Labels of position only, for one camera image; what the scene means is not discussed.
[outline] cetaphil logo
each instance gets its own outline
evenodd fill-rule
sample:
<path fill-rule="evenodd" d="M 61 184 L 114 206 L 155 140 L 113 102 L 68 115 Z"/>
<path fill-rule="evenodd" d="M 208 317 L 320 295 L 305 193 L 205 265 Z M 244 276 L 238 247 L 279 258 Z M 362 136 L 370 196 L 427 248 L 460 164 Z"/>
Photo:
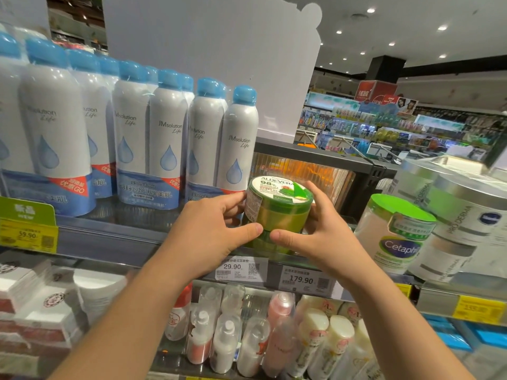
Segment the cetaphil logo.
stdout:
<path fill-rule="evenodd" d="M 390 236 L 381 238 L 379 245 L 384 252 L 399 258 L 412 257 L 421 247 L 421 244 L 415 241 Z"/>
<path fill-rule="evenodd" d="M 495 225 L 500 221 L 502 215 L 496 212 L 481 213 L 478 220 L 485 225 Z"/>

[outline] bright green lid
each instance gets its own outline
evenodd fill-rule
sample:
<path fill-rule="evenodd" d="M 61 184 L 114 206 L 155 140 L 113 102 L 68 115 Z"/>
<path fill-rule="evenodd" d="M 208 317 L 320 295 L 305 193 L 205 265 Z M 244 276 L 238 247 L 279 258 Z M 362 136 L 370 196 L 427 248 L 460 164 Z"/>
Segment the bright green lid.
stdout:
<path fill-rule="evenodd" d="M 313 203 L 312 192 L 283 177 L 259 176 L 250 181 L 248 188 L 262 199 L 262 207 L 274 212 L 306 213 Z"/>
<path fill-rule="evenodd" d="M 435 222 L 436 218 L 431 213 L 423 211 L 417 205 L 409 203 L 399 197 L 388 194 L 376 193 L 370 197 L 368 207 L 379 217 L 389 221 L 394 213 L 411 217 L 419 221 Z"/>

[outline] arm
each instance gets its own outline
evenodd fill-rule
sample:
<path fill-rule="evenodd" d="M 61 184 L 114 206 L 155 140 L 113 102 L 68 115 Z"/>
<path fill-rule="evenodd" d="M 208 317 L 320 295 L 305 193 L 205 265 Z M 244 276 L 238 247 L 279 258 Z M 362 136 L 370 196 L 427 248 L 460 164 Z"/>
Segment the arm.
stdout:
<path fill-rule="evenodd" d="M 239 223 L 244 197 L 241 192 L 185 205 L 159 250 L 49 380 L 144 380 L 183 288 L 261 234 L 257 223 L 226 227 Z"/>
<path fill-rule="evenodd" d="M 327 196 L 307 184 L 316 206 L 311 235 L 271 232 L 273 242 L 310 258 L 350 291 L 387 379 L 473 379 L 410 301 L 366 253 Z"/>

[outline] aloe vera gel jar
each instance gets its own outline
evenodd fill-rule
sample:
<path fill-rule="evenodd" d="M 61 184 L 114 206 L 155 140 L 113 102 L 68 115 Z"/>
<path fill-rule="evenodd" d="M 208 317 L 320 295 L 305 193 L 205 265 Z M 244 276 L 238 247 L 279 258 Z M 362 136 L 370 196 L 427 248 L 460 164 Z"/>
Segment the aloe vera gel jar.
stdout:
<path fill-rule="evenodd" d="M 312 193 L 292 180 L 272 176 L 252 179 L 246 192 L 243 224 L 258 222 L 264 231 L 246 246 L 288 253 L 288 249 L 271 242 L 269 233 L 276 229 L 301 232 L 312 202 Z"/>

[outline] qr code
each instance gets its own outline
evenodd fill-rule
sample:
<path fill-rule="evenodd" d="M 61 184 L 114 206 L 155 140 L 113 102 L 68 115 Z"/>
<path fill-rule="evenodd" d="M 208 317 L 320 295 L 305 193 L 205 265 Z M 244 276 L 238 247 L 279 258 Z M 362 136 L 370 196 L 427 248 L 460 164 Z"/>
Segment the qr code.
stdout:
<path fill-rule="evenodd" d="M 258 274 L 261 265 L 260 263 L 255 264 L 253 262 L 248 263 L 248 274 Z"/>
<path fill-rule="evenodd" d="M 55 244 L 55 238 L 53 236 L 42 236 L 41 245 L 42 248 L 53 248 Z"/>
<path fill-rule="evenodd" d="M 320 278 L 317 281 L 317 288 L 319 288 L 319 289 L 325 289 L 327 287 L 329 287 L 329 279 Z"/>

